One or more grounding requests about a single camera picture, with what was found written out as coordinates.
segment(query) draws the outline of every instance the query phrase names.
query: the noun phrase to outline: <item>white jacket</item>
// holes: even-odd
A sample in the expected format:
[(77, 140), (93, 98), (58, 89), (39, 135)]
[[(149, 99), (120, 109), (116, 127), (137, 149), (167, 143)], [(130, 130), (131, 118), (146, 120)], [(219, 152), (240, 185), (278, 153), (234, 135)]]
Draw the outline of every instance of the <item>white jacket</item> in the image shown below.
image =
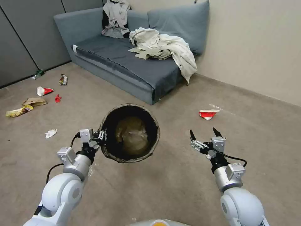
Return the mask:
[(130, 5), (126, 0), (108, 0), (103, 6), (103, 10), (109, 18), (109, 24), (101, 32), (105, 36), (113, 38), (123, 38), (129, 32), (124, 26), (127, 24), (127, 11)]
[(169, 50), (188, 84), (191, 75), (197, 71), (194, 55), (190, 51), (189, 45), (180, 37), (167, 34), (159, 35), (157, 30), (151, 28), (139, 28), (130, 32), (129, 39), (133, 45), (136, 43), (138, 48), (143, 50), (158, 47)]

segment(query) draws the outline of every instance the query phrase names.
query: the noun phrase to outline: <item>white label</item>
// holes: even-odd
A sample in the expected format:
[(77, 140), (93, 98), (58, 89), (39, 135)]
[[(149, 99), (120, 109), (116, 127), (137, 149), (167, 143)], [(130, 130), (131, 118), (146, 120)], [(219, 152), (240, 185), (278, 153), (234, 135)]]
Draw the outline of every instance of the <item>white label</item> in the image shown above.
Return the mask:
[(77, 53), (76, 52), (76, 47), (77, 47), (76, 45), (73, 45), (73, 52), (75, 52), (75, 53)]

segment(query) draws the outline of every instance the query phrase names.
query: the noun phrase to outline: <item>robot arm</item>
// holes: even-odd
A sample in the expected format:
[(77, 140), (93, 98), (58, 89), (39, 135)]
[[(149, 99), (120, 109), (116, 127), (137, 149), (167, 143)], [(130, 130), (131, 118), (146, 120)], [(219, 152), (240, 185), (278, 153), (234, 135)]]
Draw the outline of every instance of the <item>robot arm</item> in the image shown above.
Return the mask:
[(75, 153), (72, 147), (61, 148), (57, 153), (64, 164), (63, 173), (53, 177), (44, 187), (42, 200), (32, 218), (24, 226), (67, 225), (71, 211), (82, 198), (88, 179), (89, 167), (94, 161), (99, 145), (105, 142), (105, 132), (80, 130), (78, 137), (82, 150)]
[[(219, 190), (223, 193), (220, 203), (222, 211), (231, 226), (269, 226), (260, 200), (243, 186), (241, 177), (245, 173), (247, 162), (244, 159), (234, 158), (224, 154), (226, 139), (220, 132), (213, 128), (216, 137), (210, 142), (197, 141), (192, 130), (190, 130), (190, 145), (210, 160), (211, 171)], [(244, 161), (230, 164), (226, 157)]]

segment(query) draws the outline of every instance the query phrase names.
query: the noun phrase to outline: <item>crumpled tissue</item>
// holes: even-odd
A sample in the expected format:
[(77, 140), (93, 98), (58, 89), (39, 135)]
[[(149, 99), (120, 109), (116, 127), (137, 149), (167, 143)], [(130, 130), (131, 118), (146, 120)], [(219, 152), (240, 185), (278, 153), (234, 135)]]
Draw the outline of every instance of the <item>crumpled tissue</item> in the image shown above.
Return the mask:
[(57, 133), (57, 129), (52, 129), (52, 130), (49, 130), (47, 133), (45, 133), (46, 135), (46, 139), (52, 137), (53, 135), (55, 135)]

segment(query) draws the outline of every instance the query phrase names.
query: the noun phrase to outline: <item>carpet floor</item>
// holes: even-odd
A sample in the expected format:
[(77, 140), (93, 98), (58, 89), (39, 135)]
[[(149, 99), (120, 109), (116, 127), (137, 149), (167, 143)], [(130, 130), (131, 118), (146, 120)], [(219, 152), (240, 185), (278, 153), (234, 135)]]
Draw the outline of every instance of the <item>carpet floor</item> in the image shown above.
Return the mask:
[[(68, 77), (59, 86), (60, 74)], [(55, 91), (48, 104), (8, 118), (5, 112), (38, 97), (38, 86)], [(55, 96), (62, 97), (55, 103)], [(46, 174), (60, 163), (56, 152), (70, 145), (77, 131), (97, 129), (106, 113), (123, 103), (147, 107), (157, 118), (161, 137), (153, 156), (119, 164), (96, 155), (81, 203), (68, 225), (127, 225), (165, 218), (189, 225), (228, 225), (220, 208), (220, 192), (206, 157), (190, 147), (189, 129), (200, 141), (225, 137), (225, 153), (248, 161), (244, 188), (261, 200), (270, 225), (301, 221), (301, 108), (195, 75), (150, 106), (110, 83), (69, 63), (37, 80), (23, 80), (0, 89), (0, 219), (1, 225), (22, 225), (40, 202)], [(210, 120), (201, 109), (220, 109)], [(45, 132), (58, 133), (45, 139)], [(80, 149), (80, 141), (74, 142)], [(61, 168), (51, 176), (61, 173)]]

